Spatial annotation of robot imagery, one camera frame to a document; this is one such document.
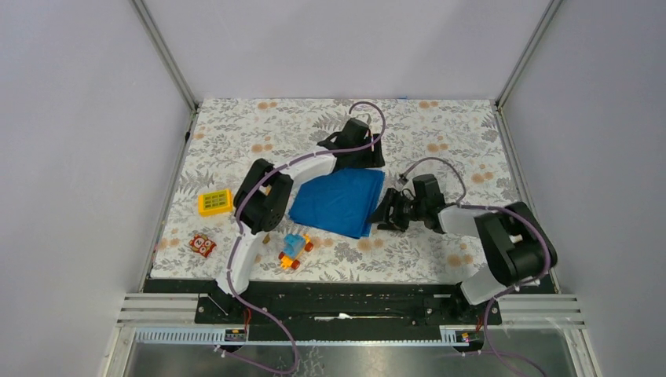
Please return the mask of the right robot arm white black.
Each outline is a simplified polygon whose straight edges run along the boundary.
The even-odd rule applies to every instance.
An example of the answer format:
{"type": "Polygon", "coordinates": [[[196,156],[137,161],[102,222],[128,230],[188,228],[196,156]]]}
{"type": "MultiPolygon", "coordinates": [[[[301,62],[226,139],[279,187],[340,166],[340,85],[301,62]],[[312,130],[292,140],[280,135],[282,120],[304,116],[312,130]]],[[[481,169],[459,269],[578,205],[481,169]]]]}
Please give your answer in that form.
{"type": "Polygon", "coordinates": [[[540,279],[556,265],[557,253],[525,203],[447,203],[432,174],[415,177],[412,185],[407,192],[387,189],[368,222],[378,229],[404,232],[420,221],[435,233],[480,240],[485,266],[458,283],[452,294],[450,311],[458,322],[469,324],[481,314],[481,304],[540,279]]]}

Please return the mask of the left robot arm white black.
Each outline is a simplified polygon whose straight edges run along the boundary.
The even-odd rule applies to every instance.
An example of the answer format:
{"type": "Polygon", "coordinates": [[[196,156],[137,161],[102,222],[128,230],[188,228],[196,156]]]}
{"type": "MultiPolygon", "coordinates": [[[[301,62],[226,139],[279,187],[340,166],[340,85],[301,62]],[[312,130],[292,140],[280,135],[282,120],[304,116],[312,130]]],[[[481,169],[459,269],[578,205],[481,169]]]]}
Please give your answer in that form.
{"type": "Polygon", "coordinates": [[[317,143],[311,151],[286,163],[256,159],[233,197],[234,218],[239,232],[226,266],[216,282],[224,294],[214,302],[214,313],[226,323],[243,315],[243,302],[237,295],[249,285],[251,266],[259,244],[283,220],[291,192],[315,178],[347,168],[383,166],[381,139],[386,122],[377,134],[355,118],[342,130],[317,143]]]}

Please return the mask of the blue cloth napkin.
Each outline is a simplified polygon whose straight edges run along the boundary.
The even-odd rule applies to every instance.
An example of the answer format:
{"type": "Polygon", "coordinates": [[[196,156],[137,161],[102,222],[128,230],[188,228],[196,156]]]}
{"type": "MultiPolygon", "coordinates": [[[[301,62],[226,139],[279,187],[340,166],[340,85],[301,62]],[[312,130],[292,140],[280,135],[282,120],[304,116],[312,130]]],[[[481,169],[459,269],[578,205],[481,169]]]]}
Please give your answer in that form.
{"type": "Polygon", "coordinates": [[[385,173],[343,169],[301,185],[289,218],[300,225],[360,239],[370,234],[369,216],[376,209],[385,173]]]}

